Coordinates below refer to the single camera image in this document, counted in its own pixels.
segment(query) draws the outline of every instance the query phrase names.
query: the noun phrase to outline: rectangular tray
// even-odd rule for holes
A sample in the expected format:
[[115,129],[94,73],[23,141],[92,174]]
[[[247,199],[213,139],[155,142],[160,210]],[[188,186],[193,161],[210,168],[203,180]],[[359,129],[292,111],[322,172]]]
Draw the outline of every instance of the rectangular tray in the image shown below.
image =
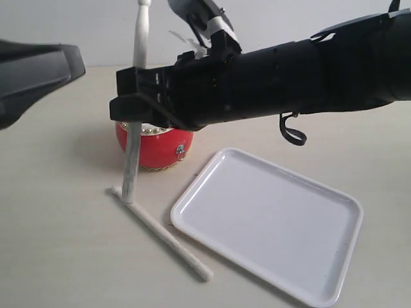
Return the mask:
[[312,307],[337,302],[362,219],[352,197],[235,148],[171,211],[181,232]]

